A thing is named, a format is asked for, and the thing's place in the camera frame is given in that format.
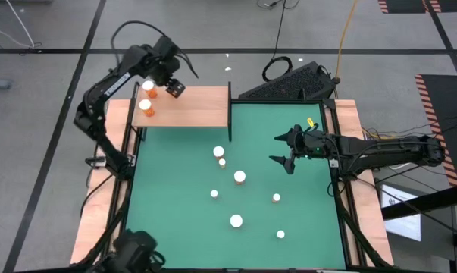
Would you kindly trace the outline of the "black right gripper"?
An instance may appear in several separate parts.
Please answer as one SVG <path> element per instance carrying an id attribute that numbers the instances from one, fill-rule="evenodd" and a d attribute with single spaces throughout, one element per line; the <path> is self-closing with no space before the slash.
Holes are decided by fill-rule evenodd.
<path id="1" fill-rule="evenodd" d="M 292 144 L 292 152 L 289 158 L 285 156 L 269 156 L 271 160 L 281 164 L 287 174 L 294 173 L 296 157 L 335 158 L 339 155 L 339 150 L 332 134 L 319 130 L 303 130 L 300 125 L 295 125 L 287 133 L 276 136 L 274 139 Z"/>

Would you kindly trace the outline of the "black perforated metal case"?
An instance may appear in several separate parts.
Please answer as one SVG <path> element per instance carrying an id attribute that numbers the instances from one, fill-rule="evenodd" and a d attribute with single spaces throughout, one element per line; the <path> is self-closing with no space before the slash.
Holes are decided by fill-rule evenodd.
<path id="1" fill-rule="evenodd" d="M 240 99 L 327 99 L 340 82 L 315 61 L 241 93 Z"/>

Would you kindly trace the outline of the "light wood side panel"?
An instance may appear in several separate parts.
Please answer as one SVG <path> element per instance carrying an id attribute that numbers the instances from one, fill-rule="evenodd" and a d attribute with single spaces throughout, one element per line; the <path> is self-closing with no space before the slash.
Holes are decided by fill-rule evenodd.
<path id="1" fill-rule="evenodd" d="M 354 100 L 337 99 L 336 115 L 343 136 L 364 139 L 361 122 Z M 381 258 L 393 265 L 393 257 L 385 229 L 374 177 L 370 170 L 363 171 L 358 180 L 351 182 L 358 226 Z"/>
<path id="2" fill-rule="evenodd" d="M 127 153 L 132 154 L 136 135 L 127 125 L 129 117 L 130 100 L 113 99 L 108 103 L 106 111 L 107 136 L 117 149 L 123 144 L 127 145 Z M 88 198 L 80 225 L 74 250 L 70 262 L 78 263 L 94 247 L 108 225 L 108 217 L 113 198 L 114 209 L 118 210 L 124 199 L 127 184 L 120 183 L 119 193 L 115 193 L 116 184 L 114 177 L 105 168 L 97 168 L 89 176 L 88 192 L 92 195 Z"/>

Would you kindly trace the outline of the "black metal beam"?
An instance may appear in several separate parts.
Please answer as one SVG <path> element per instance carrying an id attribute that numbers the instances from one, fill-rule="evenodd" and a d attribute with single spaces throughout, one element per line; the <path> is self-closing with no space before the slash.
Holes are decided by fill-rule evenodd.
<path id="1" fill-rule="evenodd" d="M 384 220 L 392 220 L 457 205 L 457 186 L 419 196 L 381 209 Z"/>

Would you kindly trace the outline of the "black hazard-striped floor mat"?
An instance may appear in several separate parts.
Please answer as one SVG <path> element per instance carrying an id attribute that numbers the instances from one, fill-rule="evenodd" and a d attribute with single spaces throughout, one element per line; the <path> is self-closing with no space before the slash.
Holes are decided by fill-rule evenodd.
<path id="1" fill-rule="evenodd" d="M 431 133 L 445 148 L 445 175 L 457 187 L 457 76 L 416 74 L 415 82 Z"/>
<path id="2" fill-rule="evenodd" d="M 457 0 L 377 0 L 384 14 L 456 13 Z"/>

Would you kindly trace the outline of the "black table frame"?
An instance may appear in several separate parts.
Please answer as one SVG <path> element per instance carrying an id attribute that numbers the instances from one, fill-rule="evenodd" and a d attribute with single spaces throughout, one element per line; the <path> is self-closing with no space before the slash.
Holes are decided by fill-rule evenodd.
<path id="1" fill-rule="evenodd" d="M 130 129 L 134 133 L 140 133 L 141 132 L 141 127 L 139 126 L 132 126 L 132 119 L 136 117 L 135 111 L 138 108 L 138 105 L 136 103 L 135 99 L 129 99 L 130 100 L 130 110 L 129 110 L 129 117 L 127 118 L 127 125 L 130 127 Z M 322 110 L 322 121 L 326 123 L 326 125 L 329 128 L 330 132 L 334 132 L 336 130 L 339 130 L 339 122 L 337 119 L 336 115 L 336 100 L 333 99 L 325 99 L 317 103 L 319 106 L 319 109 Z M 205 113 L 197 113 L 194 118 L 196 121 L 200 121 L 202 123 L 202 126 L 205 126 L 207 122 L 209 121 L 210 118 L 214 118 L 214 120 L 218 123 L 221 123 L 220 128 L 223 129 L 225 132 L 228 132 L 230 130 L 230 125 L 229 125 L 229 120 L 232 117 L 232 113 L 230 110 L 230 107 L 236 103 L 236 100 L 232 100 L 230 98 L 226 98 L 222 100 L 222 105 L 218 107 L 218 110 L 221 112 L 220 114 L 209 114 L 208 112 Z M 119 193 L 119 187 L 120 183 L 122 182 L 116 182 L 116 190 L 114 191 L 115 193 Z M 110 212 L 117 212 L 118 210 L 114 209 L 114 202 L 111 204 Z M 348 188 L 346 190 L 346 195 L 343 198 L 343 202 L 345 206 L 350 206 L 352 205 L 355 209 L 355 203 L 353 200 L 353 195 L 351 192 L 351 188 Z M 358 221 L 355 211 L 352 213 L 352 217 L 355 221 Z"/>

